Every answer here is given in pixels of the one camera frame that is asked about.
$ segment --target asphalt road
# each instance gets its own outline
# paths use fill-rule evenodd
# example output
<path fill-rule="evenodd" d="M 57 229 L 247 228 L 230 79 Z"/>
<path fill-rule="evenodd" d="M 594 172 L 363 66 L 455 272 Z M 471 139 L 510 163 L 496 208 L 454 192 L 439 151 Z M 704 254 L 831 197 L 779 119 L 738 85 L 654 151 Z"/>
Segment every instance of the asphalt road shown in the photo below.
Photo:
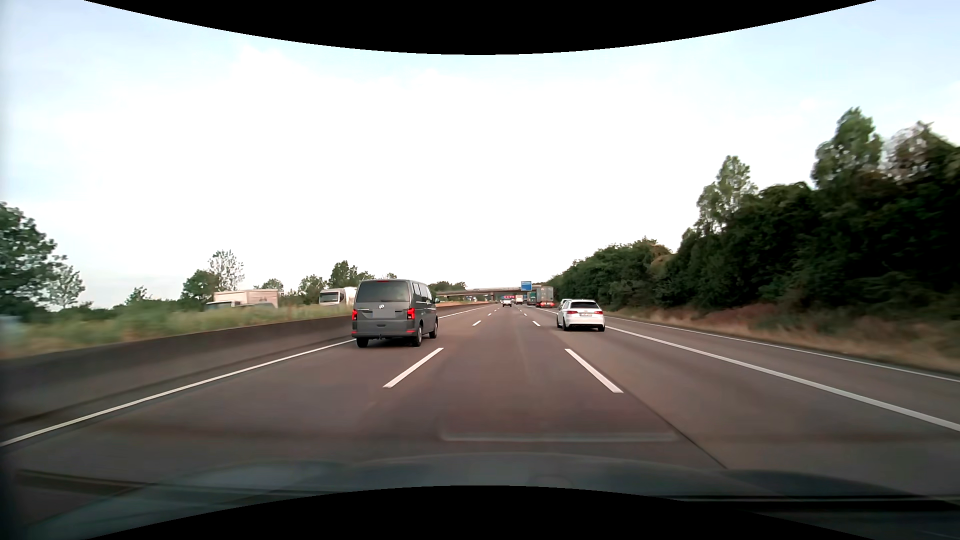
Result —
<path fill-rule="evenodd" d="M 329 343 L 10 444 L 6 463 L 150 482 L 262 459 L 532 451 L 960 493 L 958 379 L 621 319 L 562 331 L 529 307 L 465 307 L 439 329 L 419 348 Z M 17 490 L 28 522 L 93 500 Z"/>

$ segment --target bridge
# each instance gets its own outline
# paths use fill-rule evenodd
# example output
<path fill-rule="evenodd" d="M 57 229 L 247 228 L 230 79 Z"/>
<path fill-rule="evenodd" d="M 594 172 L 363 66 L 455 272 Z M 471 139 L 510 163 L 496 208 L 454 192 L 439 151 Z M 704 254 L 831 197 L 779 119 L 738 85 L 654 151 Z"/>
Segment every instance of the bridge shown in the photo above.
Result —
<path fill-rule="evenodd" d="M 438 290 L 434 291 L 435 296 L 483 296 L 485 294 L 514 294 L 514 293 L 528 293 L 531 291 L 525 291 L 518 286 L 515 287 L 486 287 L 486 288 L 472 288 L 472 289 L 460 289 L 460 290 Z"/>

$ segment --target solid white line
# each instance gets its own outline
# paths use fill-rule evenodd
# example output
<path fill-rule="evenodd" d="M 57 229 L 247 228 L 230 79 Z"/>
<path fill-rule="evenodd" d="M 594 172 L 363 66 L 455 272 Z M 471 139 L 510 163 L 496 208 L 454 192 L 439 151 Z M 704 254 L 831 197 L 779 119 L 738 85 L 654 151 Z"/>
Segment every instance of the solid white line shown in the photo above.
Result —
<path fill-rule="evenodd" d="M 633 333 L 633 332 L 631 332 L 631 331 L 625 331 L 625 330 L 621 330 L 621 329 L 619 329 L 619 328 L 614 328 L 614 327 L 607 327 L 607 328 L 609 328 L 610 330 L 622 331 L 623 333 L 628 333 L 629 335 L 635 335 L 636 337 L 642 337 L 643 339 L 649 339 L 650 341 L 656 341 L 656 342 L 658 342 L 658 343 L 662 343 L 662 344 L 664 344 L 664 345 L 669 345 L 669 346 L 671 346 L 671 347 L 676 347 L 676 348 L 678 348 L 678 349 L 684 349 L 685 351 L 690 351 L 691 353 L 697 353 L 698 355 L 710 356 L 711 358 L 716 358 L 716 359 L 718 359 L 718 360 L 723 360 L 723 361 L 729 362 L 729 363 L 731 363 L 731 364 L 736 364 L 736 365 L 738 365 L 738 366 L 743 366 L 743 367 L 746 367 L 746 368 L 750 368 L 750 369 L 759 371 L 759 372 L 761 372 L 761 373 L 766 373 L 767 375 L 773 375 L 774 377 L 780 377 L 781 379 L 787 379 L 787 380 L 792 380 L 793 382 L 799 382 L 800 384 L 806 384 L 807 386 L 812 386 L 813 388 L 818 388 L 818 389 L 820 389 L 820 390 L 823 390 L 823 391 L 825 391 L 825 392 L 829 392 L 829 393 L 831 393 L 831 394 L 836 394 L 836 395 L 838 395 L 838 396 L 843 396 L 843 397 L 845 397 L 845 398 L 850 398 L 850 399 L 855 400 L 855 401 L 858 401 L 858 402 L 860 402 L 860 403 L 864 403 L 864 404 L 868 404 L 868 405 L 873 405 L 873 406 L 878 406 L 878 407 L 883 408 L 883 409 L 886 409 L 886 410 L 890 410 L 890 411 L 893 411 L 893 412 L 898 412 L 899 414 L 902 414 L 902 415 L 905 415 L 905 416 L 909 416 L 909 417 L 911 417 L 911 418 L 916 418 L 917 420 L 923 420 L 924 422 L 929 422 L 930 424 L 934 424 L 934 425 L 940 426 L 940 427 L 942 427 L 942 428 L 947 428 L 948 430 L 960 431 L 960 424 L 955 424 L 955 423 L 953 423 L 953 422 L 951 422 L 951 421 L 949 421 L 949 420 L 944 420 L 944 419 L 942 419 L 942 418 L 937 418 L 937 417 L 935 417 L 935 416 L 930 416 L 930 415 L 928 415 L 928 414 L 923 414 L 922 412 L 917 412 L 916 410 L 911 410 L 911 409 L 909 409 L 909 408 L 903 408 L 903 407 L 897 406 L 897 405 L 890 405 L 890 404 L 888 404 L 888 403 L 886 403 L 886 402 L 878 401 L 878 400 L 875 400 L 875 399 L 872 399 L 872 398 L 867 398 L 867 397 L 861 396 L 861 395 L 859 395 L 859 394 L 854 394 L 854 393 L 852 393 L 852 392 L 848 392 L 848 391 L 846 391 L 846 390 L 840 390 L 840 389 L 834 388 L 834 387 L 832 387 L 832 386 L 827 386 L 827 385 L 825 385 L 825 384 L 820 384 L 819 382 L 814 382 L 814 381 L 812 381 L 812 380 L 801 379 L 801 378 L 799 378 L 799 377 L 794 377 L 794 376 L 792 376 L 792 375 L 787 375 L 787 374 L 785 374 L 785 373 L 781 373 L 781 372 L 779 372 L 779 371 L 774 371 L 774 370 L 772 370 L 772 369 L 767 369 L 767 368 L 765 368 L 765 367 L 754 366 L 754 364 L 748 364 L 747 362 L 741 362 L 740 360 L 734 360 L 733 358 L 727 358 L 726 356 L 715 355 L 715 354 L 713 354 L 713 353 L 708 353 L 708 352 L 706 352 L 706 351 L 700 351 L 699 349 L 693 349 L 693 348 L 690 348 L 690 347 L 685 347 L 685 346 L 683 346 L 683 345 L 678 345 L 678 344 L 676 344 L 676 343 L 671 343 L 671 342 L 669 342 L 669 341 L 663 341 L 662 339 L 656 339 L 656 337 L 650 337 L 650 336 L 647 336 L 647 335 L 641 335 L 641 334 L 639 334 L 639 333 Z"/>
<path fill-rule="evenodd" d="M 325 347 L 320 347 L 319 349 L 311 349 L 310 351 L 304 351 L 304 352 L 302 352 L 302 353 L 297 353 L 297 354 L 295 354 L 295 355 L 284 356 L 283 358 L 277 358 L 276 360 L 270 360 L 269 362 L 263 362 L 262 364 L 256 364 L 255 366 L 247 367 L 247 368 L 244 368 L 244 369 L 239 369 L 239 370 L 237 370 L 237 371 L 232 371 L 232 372 L 230 372 L 230 373 L 226 373 L 226 374 L 223 374 L 223 375 L 218 375 L 217 377 L 211 377 L 210 379 L 204 379 L 204 380 L 201 380 L 201 381 L 199 381 L 199 382 L 194 382 L 194 383 L 192 383 L 192 384 L 187 384 L 186 386 L 181 386 L 180 388 L 174 388 L 173 390 L 167 390 L 166 392 L 160 392 L 159 394 L 154 394 L 153 396 L 148 396 L 148 397 L 146 397 L 146 398 L 141 398 L 141 399 L 139 399 L 139 400 L 132 401 L 132 402 L 129 402 L 129 403 L 126 403 L 126 404 L 117 405 L 117 406 L 112 406 L 111 408 L 106 408 L 106 409 L 104 409 L 104 410 L 100 410 L 100 411 L 97 411 L 97 412 L 94 412 L 94 413 L 91 413 L 91 414 L 87 414 L 86 416 L 81 416 L 80 418 L 75 418 L 75 419 L 73 419 L 73 420 L 70 420 L 70 421 L 67 421 L 67 422 L 63 422 L 63 423 L 61 423 L 61 424 L 57 424 L 57 425 L 51 426 L 51 427 L 49 427 L 49 428 L 44 428 L 44 429 L 42 429 L 42 430 L 32 431 L 32 432 L 27 433 L 27 434 L 25 434 L 25 435 L 20 435 L 19 437 L 14 437 L 13 439 L 10 439 L 10 440 L 7 440 L 7 441 L 4 441 L 4 442 L 0 443 L 0 447 L 7 446 L 7 445 L 10 445 L 10 444 L 13 444 L 13 443 L 18 443 L 18 442 L 20 442 L 20 441 L 22 441 L 22 440 L 29 439 L 29 438 L 31 438 L 31 437 L 36 437 L 37 435 L 42 435 L 43 433 L 47 433 L 47 432 L 50 432 L 50 431 L 53 431 L 53 430 L 59 430 L 60 428 L 66 428 L 67 426 L 72 426 L 72 425 L 74 425 L 74 424 L 79 424 L 80 422 L 83 422 L 84 420 L 89 420 L 89 419 L 91 419 L 91 418 L 96 418 L 96 417 L 98 417 L 98 416 L 103 416 L 103 415 L 109 414 L 109 413 L 111 413 L 111 412 L 113 412 L 113 411 L 115 411 L 115 410 L 120 410 L 120 409 L 122 409 L 122 408 L 127 408 L 127 407 L 130 407 L 130 406 L 139 405 L 139 404 L 142 404 L 142 403 L 144 403 L 144 402 L 149 402 L 150 400 L 155 400 L 155 399 L 157 399 L 157 398 L 162 398 L 163 396 L 169 396 L 170 394 L 176 394 L 177 392 L 181 392 L 182 390 L 186 390 L 187 388 L 193 388 L 193 387 L 195 387 L 195 386 L 200 386 L 201 384 L 207 384 L 208 382 L 214 382 L 215 380 L 225 379 L 225 378 L 227 378 L 227 377 L 232 377 L 232 376 L 234 376 L 234 375 L 239 375 L 239 374 L 241 374 L 241 373 L 248 372 L 248 371 L 251 371 L 251 370 L 254 370 L 254 369 L 258 369 L 258 368 L 261 368 L 261 367 L 264 367 L 264 366 L 269 366 L 270 364 L 276 364 L 277 362 L 282 362 L 283 360 L 289 360 L 290 358 L 296 358 L 297 356 L 303 356 L 303 355 L 309 355 L 310 353 L 316 353 L 316 352 L 318 352 L 318 351 L 322 351 L 323 349 L 329 349 L 330 347 L 336 347 L 336 346 L 338 346 L 338 345 L 344 345 L 344 344 L 346 344 L 346 343 L 353 343 L 354 341 L 355 341 L 354 339 L 351 339 L 351 340 L 349 340 L 349 341 L 341 341 L 340 343 L 334 343 L 333 345 L 327 345 L 327 346 L 325 346 Z"/>
<path fill-rule="evenodd" d="M 483 309 L 483 307 L 475 307 L 475 308 L 473 308 L 473 309 L 467 309 L 466 311 L 457 311 L 456 313 L 450 313 L 449 315 L 442 315 L 442 316 L 437 317 L 437 318 L 438 318 L 438 319 L 444 319 L 444 318 L 446 318 L 446 317 L 452 317 L 452 316 L 454 316 L 454 315 L 459 315 L 459 314 L 461 314 L 461 313 L 470 313 L 471 311 L 476 311 L 477 309 Z"/>
<path fill-rule="evenodd" d="M 564 349 L 564 350 L 567 351 L 571 356 L 573 356 L 573 358 L 574 358 L 575 360 L 577 360 L 578 362 L 580 362 L 580 365 L 582 365 L 582 366 L 584 366 L 585 368 L 587 368 L 587 371 L 589 371 L 594 377 L 596 377 L 597 380 L 599 380 L 600 382 L 603 382 L 603 385 L 606 386 L 611 392 L 613 392 L 614 394 L 622 394 L 622 393 L 623 393 L 623 390 L 617 388 L 617 387 L 616 387 L 616 384 L 613 384 L 612 382 L 610 382 L 610 380 L 607 379 L 606 377 L 604 377 L 602 373 L 600 373 L 599 371 L 593 369 L 593 366 L 591 366 L 590 364 L 588 364 L 586 360 L 580 358 L 579 356 L 577 356 L 576 353 L 574 353 L 573 351 L 571 351 L 571 350 L 569 350 L 569 349 Z"/>
<path fill-rule="evenodd" d="M 734 340 L 734 341 L 744 341 L 744 342 L 746 342 L 746 343 L 754 343 L 754 344 L 757 344 L 757 345 L 766 345 L 767 347 L 776 347 L 776 348 L 778 348 L 778 349 L 786 349 L 787 351 L 795 351 L 795 352 L 797 352 L 797 353 L 807 353 L 808 355 L 825 356 L 825 357 L 827 357 L 827 358 L 835 358 L 835 359 L 837 359 L 837 360 L 846 360 L 847 362 L 854 362 L 854 363 L 858 363 L 858 364 L 866 364 L 866 365 L 868 365 L 868 366 L 874 366 L 874 367 L 882 367 L 882 368 L 884 368 L 884 369 L 892 369 L 892 370 L 894 370 L 894 371 L 902 371 L 902 372 L 904 372 L 904 373 L 911 373 L 911 374 L 913 374 L 913 375 L 920 375 L 920 376 L 923 376 L 923 377 L 930 377 L 930 378 L 932 378 L 932 379 L 949 380 L 950 382 L 960 382 L 960 379 L 955 379 L 955 378 L 951 378 L 951 377 L 943 377 L 943 376 L 940 376 L 940 375 L 932 375 L 932 374 L 923 373 L 923 372 L 920 372 L 920 371 L 913 371 L 912 369 L 903 369 L 903 368 L 899 368 L 899 367 L 888 366 L 888 365 L 883 365 L 883 364 L 877 364 L 877 363 L 874 363 L 874 362 L 868 362 L 868 361 L 864 361 L 864 360 L 854 360 L 853 358 L 844 358 L 844 357 L 842 357 L 842 356 L 827 355 L 827 354 L 825 354 L 825 353 L 817 353 L 817 352 L 815 352 L 815 351 L 805 351 L 805 350 L 803 350 L 803 349 L 795 349 L 795 348 L 793 348 L 793 347 L 786 347 L 786 346 L 783 346 L 783 345 L 774 345 L 773 343 L 763 343 L 762 341 L 753 341 L 753 340 L 750 340 L 750 339 L 743 339 L 743 338 L 740 338 L 740 337 L 730 337 L 730 336 L 728 336 L 728 335 L 720 335 L 719 333 L 710 333 L 710 332 L 708 332 L 708 331 L 695 331 L 695 330 L 690 330 L 690 329 L 685 329 L 685 328 L 668 327 L 668 326 L 666 326 L 666 325 L 658 325 L 658 324 L 656 324 L 656 323 L 647 323 L 647 322 L 645 322 L 645 321 L 637 321 L 637 320 L 635 320 L 635 319 L 624 319 L 624 318 L 622 318 L 622 317 L 610 317 L 610 318 L 611 318 L 611 319 L 616 319 L 616 320 L 618 320 L 618 321 L 629 321 L 629 322 L 631 322 L 631 323 L 640 323 L 641 325 L 650 325 L 650 326 L 652 326 L 652 327 L 666 328 L 666 329 L 669 329 L 669 330 L 690 331 L 690 332 L 693 332 L 693 333 L 701 333 L 701 334 L 703 334 L 703 335 L 711 335 L 711 336 L 713 336 L 713 337 L 723 337 L 723 338 L 725 338 L 725 339 L 732 339 L 732 340 Z"/>
<path fill-rule="evenodd" d="M 436 351 L 434 351 L 433 353 L 430 353 L 429 355 L 424 356 L 421 361 L 419 361 L 419 362 L 417 362 L 416 364 L 408 367 L 406 371 L 404 371 L 403 373 L 397 375 L 397 376 L 396 376 L 393 380 L 391 380 L 390 382 L 387 382 L 386 384 L 384 384 L 383 387 L 384 387 L 384 388 L 393 388 L 395 384 L 397 384 L 398 382 L 400 382 L 401 380 L 403 380 L 404 377 L 406 377 L 406 376 L 410 375 L 411 373 L 413 373 L 415 369 L 417 369 L 417 368 L 419 368 L 420 366 L 422 366 L 427 360 L 429 360 L 430 358 L 432 358 L 436 353 L 439 353 L 439 352 L 442 351 L 443 349 L 444 349 L 443 347 L 440 347 L 440 348 L 438 348 Z"/>

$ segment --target van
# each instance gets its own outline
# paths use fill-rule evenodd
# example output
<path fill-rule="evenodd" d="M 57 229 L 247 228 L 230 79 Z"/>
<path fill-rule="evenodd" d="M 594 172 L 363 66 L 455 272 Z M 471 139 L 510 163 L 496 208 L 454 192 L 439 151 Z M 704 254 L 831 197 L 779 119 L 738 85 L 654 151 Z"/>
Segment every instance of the van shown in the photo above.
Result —
<path fill-rule="evenodd" d="M 414 347 L 426 334 L 437 338 L 440 318 L 430 288 L 413 280 L 365 280 L 353 304 L 352 336 L 357 347 L 371 339 L 406 339 Z"/>

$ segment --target black border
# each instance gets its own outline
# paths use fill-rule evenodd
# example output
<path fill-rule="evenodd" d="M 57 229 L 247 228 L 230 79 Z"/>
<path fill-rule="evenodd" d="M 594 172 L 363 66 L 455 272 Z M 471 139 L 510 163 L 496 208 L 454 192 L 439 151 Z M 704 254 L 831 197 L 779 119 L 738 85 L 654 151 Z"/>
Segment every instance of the black border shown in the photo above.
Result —
<path fill-rule="evenodd" d="M 517 55 L 630 47 L 723 34 L 860 2 L 644 2 L 553 4 L 498 10 L 350 3 L 87 0 L 206 28 L 348 49 L 445 55 Z"/>

